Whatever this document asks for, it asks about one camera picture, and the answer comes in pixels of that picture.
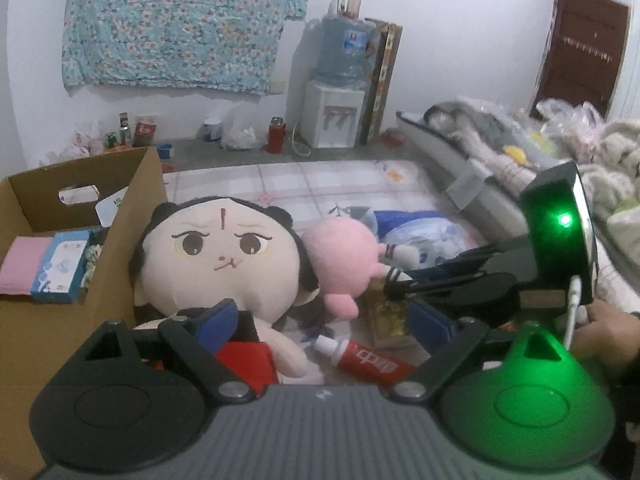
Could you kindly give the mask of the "person right hand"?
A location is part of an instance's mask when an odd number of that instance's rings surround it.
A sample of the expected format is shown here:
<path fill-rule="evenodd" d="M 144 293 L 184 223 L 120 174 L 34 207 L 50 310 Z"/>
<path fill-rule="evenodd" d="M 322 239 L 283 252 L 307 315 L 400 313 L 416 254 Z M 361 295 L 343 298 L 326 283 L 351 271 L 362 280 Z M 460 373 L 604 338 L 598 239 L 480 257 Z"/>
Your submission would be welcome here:
<path fill-rule="evenodd" d="M 622 374 L 639 356 L 639 319 L 601 300 L 586 310 L 590 323 L 575 330 L 570 353 L 597 360 L 611 376 Z"/>

